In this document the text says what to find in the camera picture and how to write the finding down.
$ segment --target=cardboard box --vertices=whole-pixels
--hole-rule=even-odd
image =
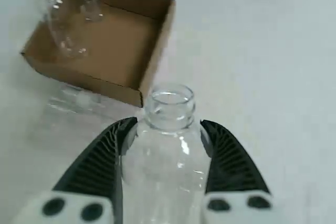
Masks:
[[[175,1],[98,1],[99,22],[85,21],[78,12],[67,16],[69,32],[81,36],[87,57],[65,60],[45,22],[38,24],[22,55],[45,76],[141,107],[169,35]]]

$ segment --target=black circular hole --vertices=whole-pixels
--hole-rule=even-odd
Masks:
[[[59,214],[65,205],[62,198],[54,198],[44,204],[42,212],[46,216],[53,216]]]
[[[261,196],[251,196],[248,198],[247,205],[252,208],[258,209],[268,209],[271,208],[272,205],[268,200],[264,199]]]
[[[230,205],[223,199],[213,199],[209,202],[208,209],[213,211],[230,211]]]
[[[83,208],[81,217],[85,221],[98,220],[103,213],[103,206],[99,203],[89,204]]]

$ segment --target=bottle neck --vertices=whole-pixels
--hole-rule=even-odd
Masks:
[[[153,129],[176,132],[194,121],[194,93],[178,84],[156,86],[144,107],[145,121]]]

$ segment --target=brown cardboard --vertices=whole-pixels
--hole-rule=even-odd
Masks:
[[[76,0],[68,1],[69,6]],[[80,37],[88,56],[65,60],[47,24],[41,22],[22,55],[39,73],[108,97],[143,105],[165,45],[174,0],[99,0],[103,19],[88,22],[65,15],[71,37]]]

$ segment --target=table surface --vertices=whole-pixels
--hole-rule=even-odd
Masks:
[[[198,114],[241,141],[288,223],[334,223],[336,0],[176,1],[155,82],[195,91]],[[27,141],[60,85],[19,55],[40,18],[36,1],[1,0],[0,10],[0,216],[9,223],[75,157]]]

